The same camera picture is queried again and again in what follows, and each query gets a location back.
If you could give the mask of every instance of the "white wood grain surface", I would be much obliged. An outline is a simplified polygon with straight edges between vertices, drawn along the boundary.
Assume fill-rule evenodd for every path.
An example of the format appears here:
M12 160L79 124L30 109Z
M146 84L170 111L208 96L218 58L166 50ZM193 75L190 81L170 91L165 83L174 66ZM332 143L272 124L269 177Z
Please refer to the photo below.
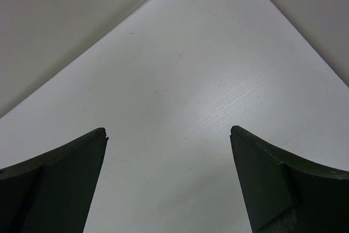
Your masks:
M349 170L349 90L269 0L151 0L0 120L0 165L105 127L85 232L251 232L236 124Z

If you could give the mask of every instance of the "white tabletop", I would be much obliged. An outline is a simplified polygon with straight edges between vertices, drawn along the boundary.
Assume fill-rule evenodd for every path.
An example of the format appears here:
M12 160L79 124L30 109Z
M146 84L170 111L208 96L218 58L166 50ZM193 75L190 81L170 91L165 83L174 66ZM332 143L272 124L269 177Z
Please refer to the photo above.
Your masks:
M105 127L85 232L251 232L237 124L349 170L349 90L269 0L150 0L0 120L0 168Z

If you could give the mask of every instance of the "gray wall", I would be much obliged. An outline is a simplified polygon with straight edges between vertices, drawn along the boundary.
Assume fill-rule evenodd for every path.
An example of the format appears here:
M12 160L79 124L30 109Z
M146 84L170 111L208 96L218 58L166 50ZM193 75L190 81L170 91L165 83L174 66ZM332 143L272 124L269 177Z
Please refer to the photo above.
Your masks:
M146 0L0 0L0 117Z
M271 0L349 86L349 0Z

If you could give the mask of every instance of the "white table surface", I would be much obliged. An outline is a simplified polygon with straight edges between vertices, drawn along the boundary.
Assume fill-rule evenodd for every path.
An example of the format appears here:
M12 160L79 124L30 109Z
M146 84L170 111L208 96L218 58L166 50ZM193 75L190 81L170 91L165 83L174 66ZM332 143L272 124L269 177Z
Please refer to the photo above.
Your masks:
M269 0L150 0L0 120L0 168L105 127L85 232L251 232L236 124L349 170L349 90Z

